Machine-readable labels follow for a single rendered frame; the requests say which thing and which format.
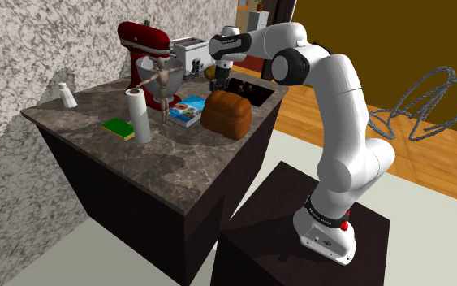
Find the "blue cookbook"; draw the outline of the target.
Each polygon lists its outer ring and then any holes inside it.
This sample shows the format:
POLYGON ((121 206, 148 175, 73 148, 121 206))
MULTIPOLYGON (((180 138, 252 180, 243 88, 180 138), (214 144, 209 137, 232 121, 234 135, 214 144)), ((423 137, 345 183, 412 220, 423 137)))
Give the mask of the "blue cookbook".
POLYGON ((204 98, 191 95, 169 109, 168 120, 184 128, 189 128, 200 119, 204 106, 204 98))

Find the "wooden mannequin figure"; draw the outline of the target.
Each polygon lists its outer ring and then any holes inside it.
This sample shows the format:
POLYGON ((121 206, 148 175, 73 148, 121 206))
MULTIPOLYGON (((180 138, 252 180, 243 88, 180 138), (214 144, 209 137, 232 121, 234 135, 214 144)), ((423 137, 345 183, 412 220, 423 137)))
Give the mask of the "wooden mannequin figure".
POLYGON ((136 60, 139 80, 135 87, 145 89, 145 94, 151 96, 146 101, 148 106, 158 104, 156 110, 161 112, 163 124, 169 119, 170 104, 175 100, 174 94, 182 83, 183 68, 183 62, 174 57, 144 56, 136 60))

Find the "red stand mixer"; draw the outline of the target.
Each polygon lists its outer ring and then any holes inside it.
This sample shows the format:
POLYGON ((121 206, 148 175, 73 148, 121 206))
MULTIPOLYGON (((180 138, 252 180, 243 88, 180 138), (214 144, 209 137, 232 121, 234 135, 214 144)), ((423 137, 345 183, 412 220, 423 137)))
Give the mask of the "red stand mixer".
MULTIPOLYGON (((183 62, 172 56, 171 49, 174 45, 162 30, 125 21, 119 24, 117 33, 121 45, 129 50, 131 56, 131 83, 127 89, 136 88, 138 84, 152 76, 158 68, 157 60, 159 58, 164 60, 164 69, 183 68, 183 62), (142 63, 150 64, 150 76, 144 75, 141 70, 142 63)), ((181 100, 179 96, 175 95, 175 91, 179 88, 182 78, 183 71, 171 72, 168 75, 166 88, 169 106, 173 106, 181 100)), ((160 84, 151 81, 140 87, 144 90, 147 106, 160 110, 160 84)))

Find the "dark kitchen sink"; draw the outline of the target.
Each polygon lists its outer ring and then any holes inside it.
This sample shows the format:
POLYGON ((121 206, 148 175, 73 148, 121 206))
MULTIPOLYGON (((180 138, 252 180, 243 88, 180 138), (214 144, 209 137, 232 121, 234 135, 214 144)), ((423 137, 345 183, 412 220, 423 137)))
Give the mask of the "dark kitchen sink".
POLYGON ((253 106, 261 106, 273 93, 271 89, 247 81, 230 78, 226 91, 246 98, 253 106))

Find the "green and yellow sponge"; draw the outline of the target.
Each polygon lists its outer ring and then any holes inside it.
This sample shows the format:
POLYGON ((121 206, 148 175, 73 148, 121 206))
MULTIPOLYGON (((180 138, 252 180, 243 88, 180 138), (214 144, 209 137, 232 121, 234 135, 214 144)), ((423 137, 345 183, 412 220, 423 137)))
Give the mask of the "green and yellow sponge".
POLYGON ((106 131, 113 133, 115 136, 127 141, 135 136, 134 128, 126 121, 113 118, 101 125, 106 131))

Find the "brown bread loaf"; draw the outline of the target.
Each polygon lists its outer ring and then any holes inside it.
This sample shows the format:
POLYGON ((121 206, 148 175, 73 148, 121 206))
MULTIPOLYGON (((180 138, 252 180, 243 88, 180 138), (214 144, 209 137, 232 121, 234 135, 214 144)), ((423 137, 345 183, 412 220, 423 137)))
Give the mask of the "brown bread loaf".
POLYGON ((205 100, 201 113, 201 125, 224 137, 239 140, 243 138, 252 124, 251 103, 238 94, 218 90, 205 100))

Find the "white paper towel roll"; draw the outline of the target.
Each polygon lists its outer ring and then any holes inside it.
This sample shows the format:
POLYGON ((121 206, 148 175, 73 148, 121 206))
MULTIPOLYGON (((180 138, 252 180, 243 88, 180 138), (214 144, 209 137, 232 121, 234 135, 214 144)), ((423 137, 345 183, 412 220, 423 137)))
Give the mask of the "white paper towel roll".
POLYGON ((128 89, 125 94, 135 139, 138 143, 147 144, 152 137, 144 90, 141 88, 128 89))

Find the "white cabinet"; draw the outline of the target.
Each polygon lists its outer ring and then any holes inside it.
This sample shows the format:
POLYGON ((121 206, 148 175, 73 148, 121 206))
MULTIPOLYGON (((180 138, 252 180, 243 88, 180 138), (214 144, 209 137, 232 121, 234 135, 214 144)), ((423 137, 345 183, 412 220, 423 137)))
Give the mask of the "white cabinet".
POLYGON ((265 28, 268 24, 268 11, 249 11, 247 32, 265 28))

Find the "dark counter cabinet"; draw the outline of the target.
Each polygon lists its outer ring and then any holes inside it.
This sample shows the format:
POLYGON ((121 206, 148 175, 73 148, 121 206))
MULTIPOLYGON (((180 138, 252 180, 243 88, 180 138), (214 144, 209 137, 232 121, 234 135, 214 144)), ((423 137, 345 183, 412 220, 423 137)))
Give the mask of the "dark counter cabinet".
POLYGON ((120 92, 80 93, 24 112, 37 126, 88 215, 180 286, 190 286, 261 168, 282 95, 252 111, 233 141, 196 123, 161 125, 149 112, 148 144, 103 129, 127 119, 120 92))

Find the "white salt shaker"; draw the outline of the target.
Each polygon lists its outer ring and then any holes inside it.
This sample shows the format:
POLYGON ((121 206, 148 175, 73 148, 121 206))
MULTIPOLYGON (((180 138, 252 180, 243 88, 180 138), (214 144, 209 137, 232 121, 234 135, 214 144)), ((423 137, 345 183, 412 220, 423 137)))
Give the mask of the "white salt shaker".
POLYGON ((73 108, 73 107, 77 106, 77 102, 73 97, 73 93, 67 87, 67 84, 65 82, 60 82, 58 84, 58 90, 59 90, 61 99, 63 100, 63 105, 66 108, 73 108))

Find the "white toaster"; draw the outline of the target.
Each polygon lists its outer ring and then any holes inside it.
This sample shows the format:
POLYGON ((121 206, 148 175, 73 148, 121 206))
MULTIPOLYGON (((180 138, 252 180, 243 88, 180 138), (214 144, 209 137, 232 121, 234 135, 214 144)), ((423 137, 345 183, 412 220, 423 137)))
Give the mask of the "white toaster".
POLYGON ((195 37, 184 37, 171 41, 174 46, 172 53, 184 63, 184 75, 192 70, 194 59, 200 60, 201 70, 214 65, 214 59, 209 54, 209 42, 195 37))

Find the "dark robot stand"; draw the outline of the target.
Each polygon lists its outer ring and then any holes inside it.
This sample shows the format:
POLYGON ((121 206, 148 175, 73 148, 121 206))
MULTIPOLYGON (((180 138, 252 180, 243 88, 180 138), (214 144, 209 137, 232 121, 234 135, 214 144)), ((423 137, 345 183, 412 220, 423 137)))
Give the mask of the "dark robot stand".
POLYGON ((293 214, 317 181, 280 162, 221 230, 210 286, 384 286, 390 220, 356 203, 353 261, 307 249, 293 214))

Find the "small dark shaker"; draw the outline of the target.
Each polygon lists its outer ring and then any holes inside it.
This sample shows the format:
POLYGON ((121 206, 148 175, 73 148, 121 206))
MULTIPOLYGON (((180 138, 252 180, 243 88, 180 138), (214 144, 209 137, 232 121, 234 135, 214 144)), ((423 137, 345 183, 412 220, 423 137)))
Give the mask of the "small dark shaker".
POLYGON ((200 75, 200 73, 202 72, 203 66, 204 66, 204 64, 201 62, 201 60, 199 58, 193 59, 190 75, 193 78, 198 77, 200 75))

